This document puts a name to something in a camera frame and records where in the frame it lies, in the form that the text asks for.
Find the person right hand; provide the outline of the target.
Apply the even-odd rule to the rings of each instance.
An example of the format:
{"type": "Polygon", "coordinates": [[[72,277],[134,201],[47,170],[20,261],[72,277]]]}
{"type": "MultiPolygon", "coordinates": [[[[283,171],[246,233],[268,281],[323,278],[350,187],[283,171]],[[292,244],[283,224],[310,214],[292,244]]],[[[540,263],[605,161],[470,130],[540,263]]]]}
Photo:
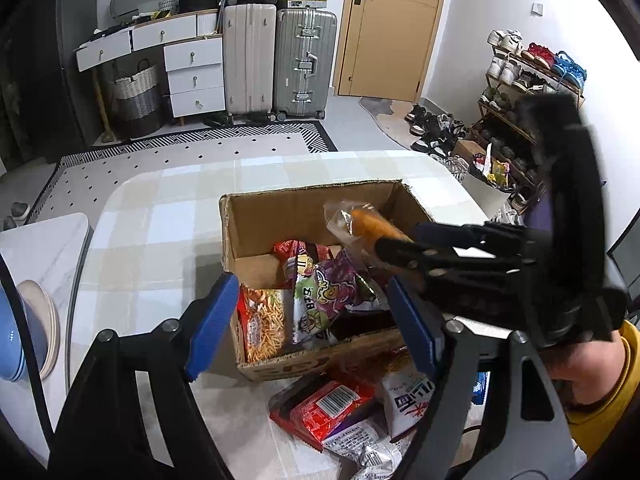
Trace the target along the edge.
{"type": "Polygon", "coordinates": [[[609,340],[552,348],[540,357],[563,404],[588,406],[603,401],[623,376],[626,349],[618,330],[609,340]]]}

